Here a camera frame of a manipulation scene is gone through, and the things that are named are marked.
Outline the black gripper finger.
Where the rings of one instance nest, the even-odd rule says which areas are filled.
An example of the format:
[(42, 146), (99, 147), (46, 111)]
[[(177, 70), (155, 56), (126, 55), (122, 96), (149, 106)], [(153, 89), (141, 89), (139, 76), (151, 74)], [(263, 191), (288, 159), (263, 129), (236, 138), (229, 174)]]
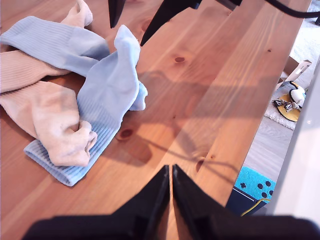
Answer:
[(172, 166), (173, 197), (194, 240), (234, 240), (233, 215), (180, 167)]
[(153, 240), (170, 199), (169, 166), (157, 174), (112, 215), (113, 240)]
[(111, 28), (117, 25), (125, 2), (125, 0), (108, 0), (109, 23)]
[(187, 8), (197, 10), (200, 3), (200, 0), (164, 0), (149, 23), (142, 37), (140, 46), (142, 47), (162, 25), (174, 16)]

